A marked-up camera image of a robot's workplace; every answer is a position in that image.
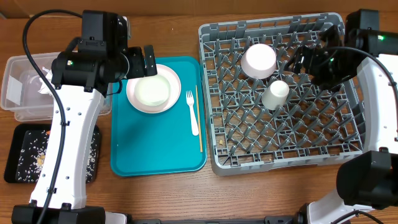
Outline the teal serving tray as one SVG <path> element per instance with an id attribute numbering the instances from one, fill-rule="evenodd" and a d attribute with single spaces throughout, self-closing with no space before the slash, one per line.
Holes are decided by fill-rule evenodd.
<path id="1" fill-rule="evenodd" d="M 113 96 L 110 165 L 113 172 L 122 177 L 198 171 L 207 160 L 200 64 L 189 56 L 157 58 L 156 62 L 176 72 L 182 84 L 181 94 L 170 109 L 154 114 L 135 109 L 125 91 Z M 190 90 L 197 120 L 195 85 L 198 86 L 203 153 L 199 136 L 192 134 L 186 101 L 186 91 Z"/>

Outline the pink bowl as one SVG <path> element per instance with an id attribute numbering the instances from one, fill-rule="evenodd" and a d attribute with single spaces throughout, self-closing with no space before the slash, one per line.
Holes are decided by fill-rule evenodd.
<path id="1" fill-rule="evenodd" d="M 266 44 L 254 44 L 243 54 L 241 67 L 243 72 L 251 78 L 268 78 L 276 69 L 276 54 Z"/>

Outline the white paper cup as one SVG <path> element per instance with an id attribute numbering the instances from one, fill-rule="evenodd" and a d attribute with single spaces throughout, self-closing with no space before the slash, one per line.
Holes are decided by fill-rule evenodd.
<path id="1" fill-rule="evenodd" d="M 288 84 L 284 81 L 276 80 L 272 82 L 262 95 L 262 104 L 269 110 L 276 110 L 284 105 L 289 90 Z"/>

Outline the large pink plate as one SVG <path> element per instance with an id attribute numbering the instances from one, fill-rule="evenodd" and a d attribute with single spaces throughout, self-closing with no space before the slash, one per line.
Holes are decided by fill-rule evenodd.
<path id="1" fill-rule="evenodd" d="M 161 113 L 170 109 L 176 102 L 181 93 L 182 85 L 178 75 L 168 66 L 157 64 L 157 75 L 162 75 L 170 83 L 170 96 L 169 99 L 160 106 L 146 106 L 138 101 L 135 96 L 135 86 L 141 78 L 129 80 L 126 86 L 126 96 L 130 104 L 135 109 L 145 113 Z"/>

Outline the rice and peanuts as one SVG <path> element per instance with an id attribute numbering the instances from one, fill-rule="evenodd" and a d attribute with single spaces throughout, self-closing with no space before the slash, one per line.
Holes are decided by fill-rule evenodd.
<path id="1" fill-rule="evenodd" d="M 18 183 L 36 183 L 44 166 L 50 131 L 28 130 L 25 132 L 19 155 L 15 179 Z M 95 180 L 102 135 L 93 132 L 86 166 L 86 183 Z"/>

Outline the black tray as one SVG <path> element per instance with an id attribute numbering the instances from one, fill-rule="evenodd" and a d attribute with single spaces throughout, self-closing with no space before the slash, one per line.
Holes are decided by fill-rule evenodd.
<path id="1" fill-rule="evenodd" d="M 18 183 L 16 182 L 15 175 L 16 175 L 18 159 L 22 149 L 22 142 L 24 140 L 25 132 L 28 130 L 39 130 L 39 129 L 50 131 L 50 128 L 51 128 L 50 124 L 27 124 L 27 123 L 22 123 L 15 128 L 13 139 L 11 142 L 11 148 L 9 151 L 9 156 L 7 159 L 6 168 L 4 171 L 4 180 L 7 183 Z M 94 130 L 96 129 L 100 132 L 100 129 L 97 126 L 94 128 Z"/>

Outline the grey dishwasher rack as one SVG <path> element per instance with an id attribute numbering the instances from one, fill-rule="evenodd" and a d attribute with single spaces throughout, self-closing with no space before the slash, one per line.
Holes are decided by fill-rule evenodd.
<path id="1" fill-rule="evenodd" d="M 357 80 L 337 92 L 323 91 L 306 73 L 284 70 L 300 46 L 320 46 L 319 34 L 333 25 L 344 34 L 335 12 L 200 26 L 201 81 L 216 175 L 342 164 L 362 153 L 365 125 Z M 240 64 L 254 44 L 267 44 L 277 57 L 275 72 L 264 80 L 247 77 Z M 262 95 L 276 80 L 290 90 L 283 106 L 269 110 Z"/>

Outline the small white plate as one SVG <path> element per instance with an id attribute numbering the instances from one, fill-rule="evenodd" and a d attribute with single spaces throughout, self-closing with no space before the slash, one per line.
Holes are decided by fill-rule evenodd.
<path id="1" fill-rule="evenodd" d="M 135 86 L 135 96 L 146 106 L 160 106 L 170 96 L 170 83 L 162 75 L 141 78 Z"/>

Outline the clear plastic bin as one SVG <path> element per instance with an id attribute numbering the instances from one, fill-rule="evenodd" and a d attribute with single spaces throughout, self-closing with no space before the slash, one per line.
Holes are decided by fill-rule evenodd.
<path id="1" fill-rule="evenodd" d="M 1 88 L 1 108 L 12 111 L 17 121 L 51 120 L 53 96 L 25 55 L 7 61 Z"/>

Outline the wooden chopstick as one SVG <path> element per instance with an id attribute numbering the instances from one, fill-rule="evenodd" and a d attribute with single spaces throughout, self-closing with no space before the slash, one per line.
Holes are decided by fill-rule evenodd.
<path id="1" fill-rule="evenodd" d="M 198 99 L 198 86 L 195 85 L 195 93 L 196 93 L 196 103 L 197 103 L 197 125 L 198 125 L 198 136 L 200 141 L 200 152 L 203 153 L 203 141 L 201 136 L 201 120 L 200 120 L 200 106 L 199 106 L 199 99 Z"/>

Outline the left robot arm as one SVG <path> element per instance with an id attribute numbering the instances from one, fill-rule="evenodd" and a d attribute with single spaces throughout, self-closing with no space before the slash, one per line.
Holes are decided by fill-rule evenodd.
<path id="1" fill-rule="evenodd" d="M 81 36 L 52 62 L 44 78 L 53 99 L 45 161 L 27 205 L 16 205 L 13 223 L 131 223 L 129 214 L 86 203 L 86 167 L 95 124 L 108 87 L 157 73 L 154 49 L 130 47 L 128 18 L 85 10 Z"/>

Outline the white plastic fork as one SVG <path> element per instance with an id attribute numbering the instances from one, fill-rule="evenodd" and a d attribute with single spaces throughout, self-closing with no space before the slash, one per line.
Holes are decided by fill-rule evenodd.
<path id="1" fill-rule="evenodd" d="M 197 136 L 199 134 L 199 130 L 198 130 L 198 124 L 197 124 L 197 120 L 196 120 L 194 109 L 193 109 L 193 105 L 194 105 L 193 94 L 190 90 L 186 91 L 186 101 L 187 101 L 187 105 L 190 110 L 190 123 L 191 123 L 192 134 L 194 136 Z"/>

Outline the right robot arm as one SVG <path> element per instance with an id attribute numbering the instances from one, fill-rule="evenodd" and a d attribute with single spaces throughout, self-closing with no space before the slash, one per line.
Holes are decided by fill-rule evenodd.
<path id="1" fill-rule="evenodd" d="M 336 188 L 304 205 L 293 223 L 348 223 L 358 215 L 397 205 L 397 34 L 381 31 L 377 10 L 360 9 L 320 34 L 323 47 L 301 46 L 284 66 L 304 70 L 322 90 L 357 78 L 364 101 L 361 155 L 338 170 Z"/>

